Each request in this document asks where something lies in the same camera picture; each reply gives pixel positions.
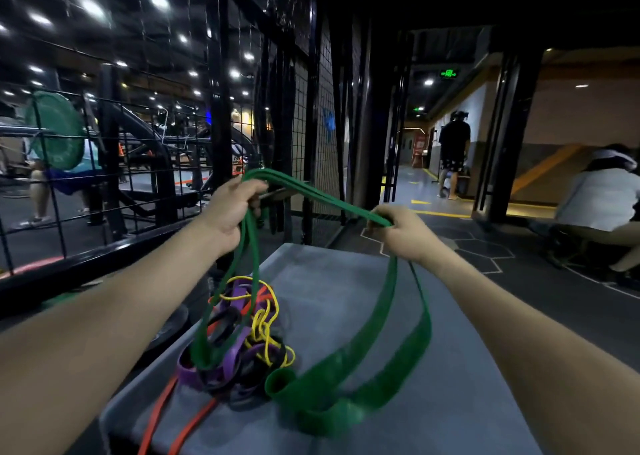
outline red resistance band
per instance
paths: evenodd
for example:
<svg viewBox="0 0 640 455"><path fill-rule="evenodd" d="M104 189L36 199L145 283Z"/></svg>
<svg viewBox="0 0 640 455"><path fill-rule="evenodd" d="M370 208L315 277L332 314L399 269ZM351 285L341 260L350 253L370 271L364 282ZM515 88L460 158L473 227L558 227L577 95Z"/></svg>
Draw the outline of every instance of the red resistance band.
<svg viewBox="0 0 640 455"><path fill-rule="evenodd" d="M267 287L265 286L262 286L262 288L260 288L260 290L258 291L254 309L258 307L258 304L260 304L261 301L272 299L271 293L267 292L265 294L265 291L267 291ZM251 306L251 302L247 302L247 304L243 307L240 313L242 315L245 315L249 311L250 306ZM216 325L218 325L218 322L214 322L209 327L207 327L207 335L212 334L213 330L215 330L216 328ZM140 443L140 449L138 450L138 455L147 455L149 446L151 446L151 440L154 437L154 433L156 432L158 423L160 423L160 417L162 415L164 406L167 400L169 399L169 396L171 396L171 393L173 392L173 389L175 388L176 384L178 384L178 377L172 376L172 378L169 380L169 383L162 391L162 394L156 401L156 405L154 406L153 411L151 411L151 416L149 417L145 434L142 437L142 443ZM189 437L191 432L212 411L212 409L215 407L217 403L218 403L218 400L213 398L210 402L207 403L207 405L203 409L201 409L198 412L198 414L196 414L196 416L194 416L194 418L191 419L191 421L187 424L187 426L185 426L182 429L182 431L180 432L180 435L178 435L178 437L173 441L167 455L178 455L180 453L180 449L182 448L184 442Z"/></svg>

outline ceiling light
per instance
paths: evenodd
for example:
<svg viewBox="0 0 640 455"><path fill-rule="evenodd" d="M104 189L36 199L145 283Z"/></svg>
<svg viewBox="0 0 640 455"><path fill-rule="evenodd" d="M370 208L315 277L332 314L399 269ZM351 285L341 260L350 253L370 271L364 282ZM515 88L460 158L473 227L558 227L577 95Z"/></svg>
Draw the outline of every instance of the ceiling light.
<svg viewBox="0 0 640 455"><path fill-rule="evenodd" d="M46 25L47 27L51 27L53 25L53 22L41 13L29 11L27 12L27 15L32 21L34 21L35 23L39 23L40 25Z"/></svg>
<svg viewBox="0 0 640 455"><path fill-rule="evenodd" d="M169 0L151 0L151 3L153 3L158 10L162 10L164 12L169 10Z"/></svg>
<svg viewBox="0 0 640 455"><path fill-rule="evenodd" d="M107 15L104 13L104 10L102 10L102 7L93 0L80 0L80 6L94 19L101 20L102 22L107 20Z"/></svg>

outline person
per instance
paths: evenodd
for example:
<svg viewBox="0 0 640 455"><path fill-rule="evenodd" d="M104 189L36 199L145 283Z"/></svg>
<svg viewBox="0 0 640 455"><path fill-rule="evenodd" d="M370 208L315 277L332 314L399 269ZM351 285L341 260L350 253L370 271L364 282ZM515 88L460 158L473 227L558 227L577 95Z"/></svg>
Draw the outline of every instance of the person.
<svg viewBox="0 0 640 455"><path fill-rule="evenodd" d="M100 412L267 184L237 177L148 256L0 334L5 455L61 455ZM482 337L540 442L561 455L636 454L640 375L469 265L415 213L383 204L375 234L439 278Z"/></svg>
<svg viewBox="0 0 640 455"><path fill-rule="evenodd" d="M631 250L609 266L624 282L631 268L640 264L640 222L636 204L640 198L640 176L631 150L619 143L593 153L593 160L574 179L556 209L556 223L569 232L599 244L629 246Z"/></svg>
<svg viewBox="0 0 640 455"><path fill-rule="evenodd" d="M95 186L104 180L104 174L98 163L98 149L91 141L84 140L82 161L71 170L64 171L46 167L44 161L38 158L34 151L29 152L27 160L31 168L29 197L33 204L33 216L21 221L14 226L15 228L35 227L51 220L47 215L51 196L49 182L55 190L66 196L78 192L82 201L80 213L90 214L102 209L100 207L101 199L95 197L96 194L99 194L95 190Z"/></svg>
<svg viewBox="0 0 640 455"><path fill-rule="evenodd" d="M451 121L440 131L440 163L442 170L438 184L438 197L444 197L444 181L451 172L449 182L449 199L458 198L456 188L458 186L458 174L465 165L465 156L471 143L471 127L465 122L468 113L454 111L451 113Z"/></svg>

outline green exit sign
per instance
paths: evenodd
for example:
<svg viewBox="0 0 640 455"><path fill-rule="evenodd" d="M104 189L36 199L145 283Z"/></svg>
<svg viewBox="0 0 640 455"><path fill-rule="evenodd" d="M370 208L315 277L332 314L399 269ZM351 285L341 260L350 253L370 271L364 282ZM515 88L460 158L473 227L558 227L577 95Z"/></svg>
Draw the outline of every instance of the green exit sign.
<svg viewBox="0 0 640 455"><path fill-rule="evenodd" d="M458 71L455 69L445 69L440 71L440 77L443 79L453 79L458 76Z"/></svg>

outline person sitting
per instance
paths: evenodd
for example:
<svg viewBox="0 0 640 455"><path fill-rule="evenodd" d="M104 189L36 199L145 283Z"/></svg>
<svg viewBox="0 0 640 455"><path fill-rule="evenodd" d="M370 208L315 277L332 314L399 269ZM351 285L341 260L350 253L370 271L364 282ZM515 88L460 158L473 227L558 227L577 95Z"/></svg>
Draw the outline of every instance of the person sitting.
<svg viewBox="0 0 640 455"><path fill-rule="evenodd" d="M96 199L98 192L95 190L95 186L104 180L104 173L98 163L98 149L89 140L84 140L82 161L71 170L48 168L33 151L28 154L27 159L32 170L29 196L33 203L33 217L20 222L16 228L34 227L51 220L47 216L51 195L49 183L55 190L66 196L79 192L83 204L80 211L82 214L90 214L102 209L101 200Z"/></svg>
<svg viewBox="0 0 640 455"><path fill-rule="evenodd" d="M632 173L636 167L631 150L624 145L614 143L596 150L556 209L556 223L569 232L599 244L631 247L609 266L614 273L640 264L640 222L635 209L640 176Z"/></svg>
<svg viewBox="0 0 640 455"><path fill-rule="evenodd" d="M451 121L440 131L440 161L442 171L438 183L438 197L444 197L444 181L451 172L449 184L449 199L458 198L456 187L458 186L458 173L465 165L465 156L471 141L471 127L465 123L467 113L454 111L451 113Z"/></svg>

